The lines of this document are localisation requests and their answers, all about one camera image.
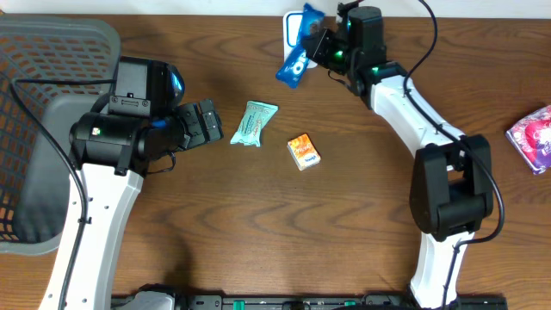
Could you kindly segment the red purple snack packet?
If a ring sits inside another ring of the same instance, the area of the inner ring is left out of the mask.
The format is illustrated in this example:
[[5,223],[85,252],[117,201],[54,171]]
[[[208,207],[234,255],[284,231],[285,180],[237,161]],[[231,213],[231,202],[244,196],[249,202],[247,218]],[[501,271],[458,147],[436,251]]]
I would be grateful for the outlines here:
[[535,175],[550,169],[550,106],[524,116],[505,137]]

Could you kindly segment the orange tissue pack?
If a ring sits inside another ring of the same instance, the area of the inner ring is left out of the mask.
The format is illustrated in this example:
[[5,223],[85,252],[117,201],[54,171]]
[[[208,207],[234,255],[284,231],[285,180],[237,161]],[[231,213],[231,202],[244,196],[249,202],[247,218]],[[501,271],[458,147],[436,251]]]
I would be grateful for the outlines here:
[[321,157],[307,133],[291,139],[287,143],[287,148],[300,171],[308,169],[321,161]]

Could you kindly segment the teal wipes packet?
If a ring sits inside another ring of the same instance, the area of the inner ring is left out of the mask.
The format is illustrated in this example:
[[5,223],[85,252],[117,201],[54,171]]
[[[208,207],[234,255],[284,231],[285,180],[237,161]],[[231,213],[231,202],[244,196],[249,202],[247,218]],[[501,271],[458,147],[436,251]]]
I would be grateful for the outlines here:
[[248,101],[243,118],[230,144],[260,147],[261,132],[278,110],[279,107],[273,104]]

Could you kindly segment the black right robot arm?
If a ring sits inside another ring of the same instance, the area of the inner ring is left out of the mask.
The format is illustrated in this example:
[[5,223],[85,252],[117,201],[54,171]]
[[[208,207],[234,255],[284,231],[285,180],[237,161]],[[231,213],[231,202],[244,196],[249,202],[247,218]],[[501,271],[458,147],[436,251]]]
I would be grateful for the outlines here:
[[461,306],[455,285],[463,250],[503,200],[491,173],[488,141],[467,136],[419,94],[410,72],[387,59],[380,30],[335,34],[330,29],[301,41],[306,56],[348,77],[348,86],[382,117],[414,158],[409,206],[421,232],[417,268],[409,284],[420,309]]

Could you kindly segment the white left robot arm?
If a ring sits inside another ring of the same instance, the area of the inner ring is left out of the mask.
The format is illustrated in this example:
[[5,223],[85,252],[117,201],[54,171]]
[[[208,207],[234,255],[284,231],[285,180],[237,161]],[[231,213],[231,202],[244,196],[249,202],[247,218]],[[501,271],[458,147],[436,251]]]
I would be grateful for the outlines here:
[[121,241],[152,161],[220,140],[210,99],[159,115],[132,104],[71,128],[70,194],[42,309],[109,309]]

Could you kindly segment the blue Oreo packet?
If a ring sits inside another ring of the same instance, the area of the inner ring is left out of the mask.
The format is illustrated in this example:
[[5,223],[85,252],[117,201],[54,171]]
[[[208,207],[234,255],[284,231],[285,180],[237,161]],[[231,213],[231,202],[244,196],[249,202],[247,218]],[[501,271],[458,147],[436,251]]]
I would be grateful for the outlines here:
[[300,31],[297,35],[297,44],[288,55],[288,58],[283,61],[282,67],[275,75],[277,80],[285,83],[292,89],[298,87],[307,68],[311,67],[311,60],[306,56],[306,51],[300,42],[303,38],[311,35],[313,29],[319,26],[325,17],[322,11],[315,9],[309,3],[304,4],[301,12],[303,15]]

